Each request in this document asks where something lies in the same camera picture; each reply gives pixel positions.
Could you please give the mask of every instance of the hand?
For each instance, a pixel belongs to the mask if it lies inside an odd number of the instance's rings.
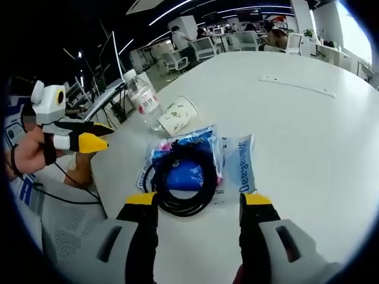
[[[29,131],[18,142],[14,151],[14,160],[21,173],[35,173],[46,166],[41,144],[44,144],[44,135],[40,127],[35,127],[33,131]],[[61,150],[56,150],[56,154],[57,157],[63,156]]]

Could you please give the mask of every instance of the coiled black cable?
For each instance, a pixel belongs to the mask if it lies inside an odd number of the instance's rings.
[[[191,198],[181,199],[173,196],[167,188],[167,177],[170,174],[173,164],[180,160],[190,160],[198,164],[203,171],[203,185],[200,190]],[[213,163],[213,154],[196,148],[196,144],[179,145],[173,143],[171,151],[161,157],[155,167],[155,174],[151,180],[152,191],[157,192],[159,206],[175,216],[189,217],[199,213],[212,200],[217,186],[216,168]],[[153,168],[152,164],[144,178],[143,189],[149,192],[146,187],[147,176]]]

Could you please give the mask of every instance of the black strap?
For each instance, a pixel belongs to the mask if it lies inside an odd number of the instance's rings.
[[[46,166],[51,165],[57,160],[57,153],[51,140],[51,134],[44,133],[45,144],[41,145]]]
[[[19,178],[21,178],[23,176],[23,174],[17,169],[16,161],[14,159],[14,150],[16,149],[17,146],[18,146],[18,144],[15,144],[11,150],[11,167],[12,167],[14,174],[16,176],[18,176]]]

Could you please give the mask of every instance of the bottle label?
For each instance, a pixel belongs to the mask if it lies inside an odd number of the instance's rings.
[[[148,114],[159,105],[151,89],[141,95],[132,96],[131,101],[141,114]]]

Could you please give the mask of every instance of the plastic water bottle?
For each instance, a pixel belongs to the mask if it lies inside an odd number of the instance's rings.
[[[128,96],[149,128],[159,131],[162,126],[158,118],[163,114],[154,89],[139,78],[133,69],[124,75],[127,82]]]

